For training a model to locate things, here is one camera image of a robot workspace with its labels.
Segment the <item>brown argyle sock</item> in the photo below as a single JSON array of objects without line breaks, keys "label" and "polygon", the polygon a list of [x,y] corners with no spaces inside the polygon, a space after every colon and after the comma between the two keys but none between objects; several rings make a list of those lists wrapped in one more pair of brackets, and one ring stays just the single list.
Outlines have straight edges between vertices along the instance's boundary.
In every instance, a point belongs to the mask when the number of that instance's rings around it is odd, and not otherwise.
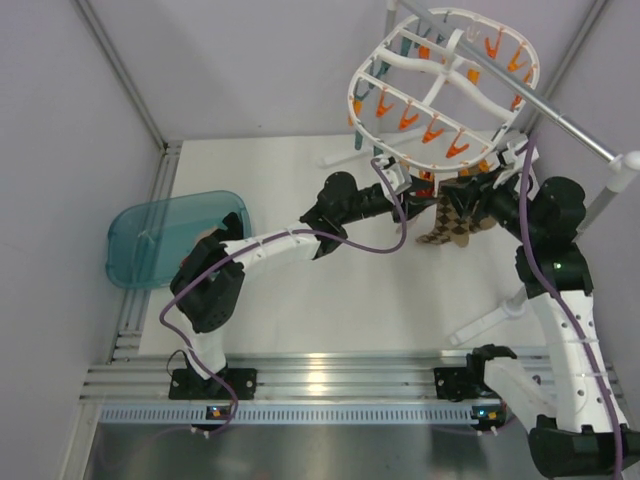
[{"label": "brown argyle sock", "polygon": [[429,233],[418,236],[416,242],[437,246],[453,243],[459,248],[465,248],[472,235],[490,230],[496,225],[497,221],[491,217],[480,220],[473,217],[462,219],[451,201],[446,196],[439,195],[433,228]]}]

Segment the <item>white round clip hanger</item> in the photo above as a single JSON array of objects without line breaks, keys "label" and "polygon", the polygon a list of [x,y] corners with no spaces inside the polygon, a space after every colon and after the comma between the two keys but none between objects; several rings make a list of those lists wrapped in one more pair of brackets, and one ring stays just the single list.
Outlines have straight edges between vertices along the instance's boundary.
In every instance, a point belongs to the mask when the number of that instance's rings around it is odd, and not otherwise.
[{"label": "white round clip hanger", "polygon": [[416,171],[457,172],[496,151],[526,105],[461,44],[530,88],[539,83],[540,60],[524,35],[501,22],[460,8],[430,12],[451,33],[416,15],[394,25],[351,77],[348,124],[355,152],[387,154]]}]

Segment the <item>beige red patterned sock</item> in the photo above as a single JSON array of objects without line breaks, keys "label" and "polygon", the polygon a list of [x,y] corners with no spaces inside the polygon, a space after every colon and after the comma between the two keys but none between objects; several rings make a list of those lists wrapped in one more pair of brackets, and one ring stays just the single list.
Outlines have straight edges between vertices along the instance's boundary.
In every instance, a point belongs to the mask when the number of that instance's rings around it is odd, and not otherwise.
[{"label": "beige red patterned sock", "polygon": [[206,238],[206,237],[208,237],[208,236],[212,235],[213,233],[215,233],[215,232],[217,232],[217,231],[218,231],[218,228],[217,228],[217,227],[213,227],[213,228],[210,228],[210,229],[204,230],[203,232],[201,232],[201,233],[197,236],[196,243],[197,243],[197,242],[199,242],[199,241],[201,241],[202,239],[204,239],[204,238]]}]

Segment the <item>beige sock with red cuff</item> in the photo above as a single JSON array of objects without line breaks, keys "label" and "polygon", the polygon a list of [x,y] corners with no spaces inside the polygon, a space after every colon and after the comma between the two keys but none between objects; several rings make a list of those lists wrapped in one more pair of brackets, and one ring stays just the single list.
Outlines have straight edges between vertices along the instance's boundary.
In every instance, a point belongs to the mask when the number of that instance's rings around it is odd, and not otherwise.
[{"label": "beige sock with red cuff", "polygon": [[403,230],[408,230],[412,225],[415,224],[417,218],[430,206],[431,202],[422,202],[422,203],[403,203],[402,211],[404,214],[405,221],[402,222],[400,218],[399,211],[395,209],[393,211],[393,220],[397,225],[396,233],[401,234]]}]

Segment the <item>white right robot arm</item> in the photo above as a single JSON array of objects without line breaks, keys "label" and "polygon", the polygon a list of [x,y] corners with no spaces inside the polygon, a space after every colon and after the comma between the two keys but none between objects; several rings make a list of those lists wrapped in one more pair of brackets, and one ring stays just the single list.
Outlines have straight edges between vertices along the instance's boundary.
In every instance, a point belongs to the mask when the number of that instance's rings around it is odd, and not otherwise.
[{"label": "white right robot arm", "polygon": [[546,478],[618,479],[639,461],[639,433],[611,390],[593,313],[593,282],[576,244],[586,215],[575,181],[551,177],[534,196],[495,174],[455,179],[440,188],[463,218],[491,218],[520,241],[515,267],[539,321],[555,386],[547,392],[513,350],[485,345],[467,356],[466,382],[478,396],[496,394],[527,433],[534,465]]}]

